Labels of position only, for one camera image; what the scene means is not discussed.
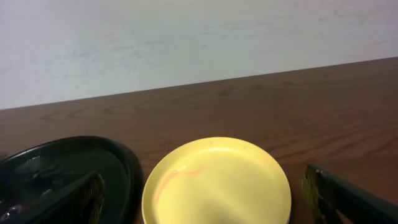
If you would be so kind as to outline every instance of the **white wall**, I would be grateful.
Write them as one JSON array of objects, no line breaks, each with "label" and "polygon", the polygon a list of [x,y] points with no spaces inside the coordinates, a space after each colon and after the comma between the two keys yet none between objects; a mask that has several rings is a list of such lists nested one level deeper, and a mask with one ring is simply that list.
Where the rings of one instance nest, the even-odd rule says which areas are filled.
[{"label": "white wall", "polygon": [[398,56],[397,0],[0,0],[0,108]]}]

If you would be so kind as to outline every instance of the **table surface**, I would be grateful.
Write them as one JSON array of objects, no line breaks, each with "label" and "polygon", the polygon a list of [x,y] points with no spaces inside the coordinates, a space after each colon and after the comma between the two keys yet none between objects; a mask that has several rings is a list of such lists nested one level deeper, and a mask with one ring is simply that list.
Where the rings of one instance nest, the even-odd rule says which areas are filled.
[{"label": "table surface", "polygon": [[291,223],[311,223],[300,186],[309,162],[398,203],[397,73],[398,58],[388,58],[2,110],[0,149],[103,136],[134,151],[146,178],[182,144],[240,138],[285,170]]}]

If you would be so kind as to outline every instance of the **yellow plate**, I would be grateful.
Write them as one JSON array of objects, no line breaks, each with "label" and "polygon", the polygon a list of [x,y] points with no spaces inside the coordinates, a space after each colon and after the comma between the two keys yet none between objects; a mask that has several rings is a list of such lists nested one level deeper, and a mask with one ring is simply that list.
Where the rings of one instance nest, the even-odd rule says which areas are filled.
[{"label": "yellow plate", "polygon": [[180,146],[150,174],[146,224],[286,224],[291,195],[274,158],[249,142],[206,138]]}]

